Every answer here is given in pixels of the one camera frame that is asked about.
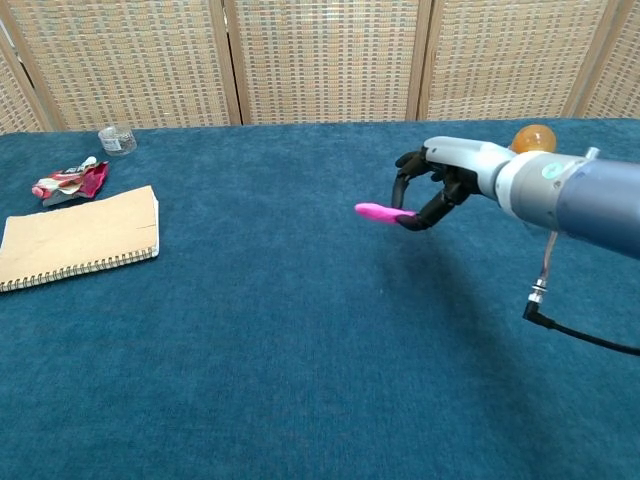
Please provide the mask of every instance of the clear plastic cup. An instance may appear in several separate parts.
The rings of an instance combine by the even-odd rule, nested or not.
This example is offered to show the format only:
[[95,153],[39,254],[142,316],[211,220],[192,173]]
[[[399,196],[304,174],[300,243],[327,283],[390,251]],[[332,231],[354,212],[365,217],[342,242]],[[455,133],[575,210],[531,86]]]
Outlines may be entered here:
[[111,156],[126,155],[133,152],[138,144],[131,128],[126,125],[111,125],[98,132],[102,148]]

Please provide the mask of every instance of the red and white wrapper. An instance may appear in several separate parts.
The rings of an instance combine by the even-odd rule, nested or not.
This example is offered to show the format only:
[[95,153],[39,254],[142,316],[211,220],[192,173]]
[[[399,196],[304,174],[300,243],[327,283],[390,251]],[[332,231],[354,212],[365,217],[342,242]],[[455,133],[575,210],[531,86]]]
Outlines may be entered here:
[[93,198],[109,173],[108,162],[87,158],[80,166],[58,170],[38,180],[31,192],[42,199],[45,207],[74,198]]

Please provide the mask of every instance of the blue fabric surface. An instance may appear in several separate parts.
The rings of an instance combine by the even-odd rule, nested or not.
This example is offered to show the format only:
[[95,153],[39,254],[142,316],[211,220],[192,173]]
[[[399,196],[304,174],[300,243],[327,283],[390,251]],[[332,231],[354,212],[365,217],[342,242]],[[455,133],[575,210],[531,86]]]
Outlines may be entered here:
[[[436,229],[368,222],[434,135],[534,120],[0,137],[0,215],[87,156],[150,184],[160,256],[0,296],[0,478],[637,479],[640,360],[521,318],[546,232],[473,197]],[[635,160],[640,121],[546,120]],[[439,188],[414,182],[407,207]],[[640,344],[638,264],[563,238],[543,311]]]

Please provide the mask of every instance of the pink object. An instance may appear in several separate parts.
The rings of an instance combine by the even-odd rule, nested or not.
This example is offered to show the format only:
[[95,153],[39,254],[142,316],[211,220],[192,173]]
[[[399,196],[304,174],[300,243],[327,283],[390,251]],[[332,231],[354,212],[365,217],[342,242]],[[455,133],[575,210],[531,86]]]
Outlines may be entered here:
[[398,215],[415,215],[415,212],[398,208],[383,207],[377,203],[358,203],[356,212],[369,220],[382,223],[396,223]]

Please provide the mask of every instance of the beige woven backdrop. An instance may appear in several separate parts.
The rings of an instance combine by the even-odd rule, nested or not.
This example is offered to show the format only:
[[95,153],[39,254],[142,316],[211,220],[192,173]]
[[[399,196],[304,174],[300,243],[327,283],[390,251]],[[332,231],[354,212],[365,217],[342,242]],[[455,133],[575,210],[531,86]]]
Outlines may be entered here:
[[58,128],[239,123],[221,0],[0,0],[0,14]]
[[29,79],[8,39],[0,31],[0,134],[49,128]]
[[35,86],[0,32],[3,132],[640,117],[640,0],[0,0],[0,20]]

